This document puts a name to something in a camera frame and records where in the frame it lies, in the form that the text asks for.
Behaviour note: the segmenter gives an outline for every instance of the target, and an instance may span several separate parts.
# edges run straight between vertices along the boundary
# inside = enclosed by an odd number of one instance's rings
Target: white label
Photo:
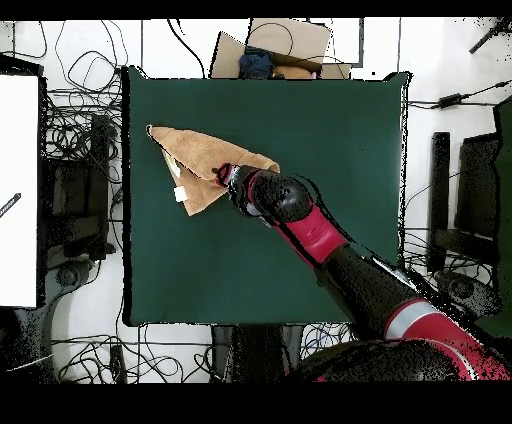
[[[176,177],[180,177],[181,175],[181,169],[179,168],[178,164],[176,163],[176,160],[166,152],[165,160],[167,161],[167,165],[169,165],[169,168],[171,169],[171,172],[176,175]]]
[[[179,186],[174,188],[174,195],[176,196],[177,202],[184,202],[188,200],[187,192],[185,191],[185,187]]]

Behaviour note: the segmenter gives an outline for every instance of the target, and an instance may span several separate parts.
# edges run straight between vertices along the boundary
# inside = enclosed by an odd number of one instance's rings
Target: towel
[[[279,172],[272,159],[231,144],[220,138],[190,130],[153,127],[146,131],[160,145],[176,184],[176,200],[183,200],[189,216],[203,211],[227,192],[217,185],[216,174],[223,163],[250,165]]]

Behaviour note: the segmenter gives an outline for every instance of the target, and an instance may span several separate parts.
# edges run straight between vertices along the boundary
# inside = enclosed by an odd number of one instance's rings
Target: black device
[[[466,138],[460,149],[457,210],[454,227],[448,229],[450,135],[435,133],[432,139],[427,271],[440,271],[446,251],[475,261],[498,262],[496,227],[497,187],[495,158],[497,134]]]
[[[62,245],[67,258],[85,253],[103,260],[112,251],[107,244],[111,132],[108,117],[94,115],[83,160],[44,161],[43,239],[47,249]]]

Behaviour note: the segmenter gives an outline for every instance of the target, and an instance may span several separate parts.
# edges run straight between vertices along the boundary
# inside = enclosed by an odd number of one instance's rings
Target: cardboard box
[[[219,33],[210,78],[238,78],[239,60],[247,45],[273,52],[276,66],[297,66],[316,72],[322,79],[348,79],[350,65],[323,63],[330,38],[331,30],[322,25],[294,19],[254,18],[245,44],[225,32]]]

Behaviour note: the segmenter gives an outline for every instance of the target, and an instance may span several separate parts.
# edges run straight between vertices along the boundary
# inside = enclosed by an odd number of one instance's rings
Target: green mat
[[[354,239],[396,263],[408,74],[365,82],[151,80],[133,67],[123,72],[131,196],[125,322],[346,321],[289,245],[239,215],[227,196],[187,216],[145,127],[210,134],[274,159],[284,174],[310,178]]]

